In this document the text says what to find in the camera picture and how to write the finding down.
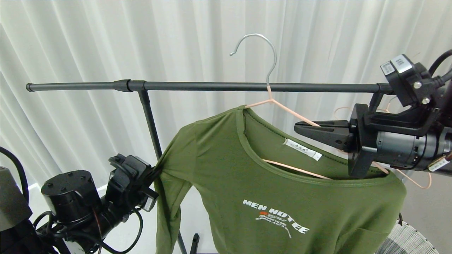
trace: gray wall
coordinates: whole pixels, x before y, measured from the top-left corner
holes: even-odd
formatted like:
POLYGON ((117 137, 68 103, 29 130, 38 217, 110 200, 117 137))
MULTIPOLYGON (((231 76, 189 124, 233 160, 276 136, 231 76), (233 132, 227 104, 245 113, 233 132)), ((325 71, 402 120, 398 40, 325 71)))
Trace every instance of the gray wall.
MULTIPOLYGON (((452 253, 452 178, 432 174, 430 189, 405 183, 407 196, 402 209, 404 221, 424 235, 440 254, 452 253)), ((415 172, 412 177, 425 186, 428 176, 415 172)))

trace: hanger bar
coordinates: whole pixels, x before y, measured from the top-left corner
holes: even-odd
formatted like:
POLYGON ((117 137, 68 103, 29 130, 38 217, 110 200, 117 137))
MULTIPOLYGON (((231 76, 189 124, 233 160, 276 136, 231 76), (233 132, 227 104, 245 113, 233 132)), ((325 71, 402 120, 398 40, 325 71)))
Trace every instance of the hanger bar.
MULTIPOLYGON (((132 92, 154 91, 267 91, 265 83, 230 82, 159 82, 143 80, 118 80, 114 82, 47 83, 27 84, 27 90, 119 90, 132 92)), ((331 92, 331 93, 392 93, 389 84, 315 84, 315 83, 272 83, 274 92, 331 92)))

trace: neckline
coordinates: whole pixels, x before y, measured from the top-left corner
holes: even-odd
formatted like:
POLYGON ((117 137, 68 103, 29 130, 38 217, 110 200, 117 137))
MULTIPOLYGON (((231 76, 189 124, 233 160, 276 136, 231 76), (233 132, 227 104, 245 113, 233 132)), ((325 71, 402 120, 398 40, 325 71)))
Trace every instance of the neckline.
MULTIPOLYGON (((240 140, 242 148, 245 150, 246 154, 249 158, 251 158, 254 162, 256 162, 261 168, 270 171, 271 173, 277 174, 279 176, 292 179, 299 182, 305 182, 305 183, 312 183, 312 184, 319 184, 319 185, 327 185, 327 186, 347 186, 347 187, 362 187, 362 186, 373 186, 373 185, 381 185, 390 183, 393 181, 400 181, 392 172, 389 173, 389 175, 385 177, 379 177, 379 178, 369 178, 369 179, 346 179, 346 180, 328 180, 328 179, 321 179, 321 178, 313 178, 309 176, 304 175, 298 175, 293 174, 290 172, 287 172, 285 170, 279 169, 278 167, 275 167, 260 158, 256 152, 251 147, 248 138, 245 135, 245 115, 244 113, 247 113, 251 116, 252 119, 247 119, 249 121, 257 121, 261 125, 265 126, 266 128, 270 129, 271 131, 275 132, 278 135, 281 135, 285 138, 291 139, 297 143, 304 144, 303 141, 298 140, 297 138, 290 136, 289 134, 279 130, 269 122, 262 119, 259 115, 257 115, 252 109, 245 108, 246 105, 239 106, 236 111, 236 124, 237 124, 237 135, 240 140)), ((321 149, 313 149, 317 152, 320 152, 322 154, 327 153, 326 151, 323 151, 321 149)), ((343 161, 344 159, 337 157, 332 154, 328 154, 330 157, 334 157, 335 159, 339 161, 343 161)))

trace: sticker label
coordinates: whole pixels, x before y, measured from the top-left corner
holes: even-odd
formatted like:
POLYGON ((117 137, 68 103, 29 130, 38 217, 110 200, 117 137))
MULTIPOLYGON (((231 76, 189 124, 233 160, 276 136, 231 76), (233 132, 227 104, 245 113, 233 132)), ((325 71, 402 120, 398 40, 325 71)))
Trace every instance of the sticker label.
POLYGON ((449 161, 446 160, 446 158, 442 158, 436 162, 434 162, 431 166, 428 167, 428 169, 432 172, 434 172, 435 170, 441 168, 442 166, 446 165, 447 163, 449 163, 449 161))
POLYGON ((394 67, 392 67, 392 64, 390 62, 386 62, 386 63, 380 65, 380 68, 383 71, 383 74, 385 76, 390 74, 390 73, 393 73, 395 71, 394 67))
POLYGON ((405 72, 412 68, 410 62, 408 59, 406 59, 405 56, 399 55, 391 59, 391 63, 394 65, 394 67, 397 69, 398 73, 405 72))
POLYGON ((286 141, 284 141, 283 145, 290 146, 291 148, 304 153, 305 155, 315 159, 316 161, 318 161, 322 157, 321 153, 318 153, 314 150, 304 147, 304 146, 298 144, 297 142, 294 142, 288 138, 286 138, 286 141))

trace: green shirt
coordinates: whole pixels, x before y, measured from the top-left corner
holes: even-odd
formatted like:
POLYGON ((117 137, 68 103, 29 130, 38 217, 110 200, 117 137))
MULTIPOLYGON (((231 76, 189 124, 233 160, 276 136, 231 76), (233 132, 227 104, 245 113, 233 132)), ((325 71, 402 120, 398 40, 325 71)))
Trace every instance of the green shirt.
POLYGON ((346 160, 278 130, 244 106, 183 127, 156 169, 163 170, 155 183, 159 254, 173 251, 180 204, 192 186, 220 254, 373 254, 406 194, 394 174, 375 168, 365 179, 351 179, 346 160))

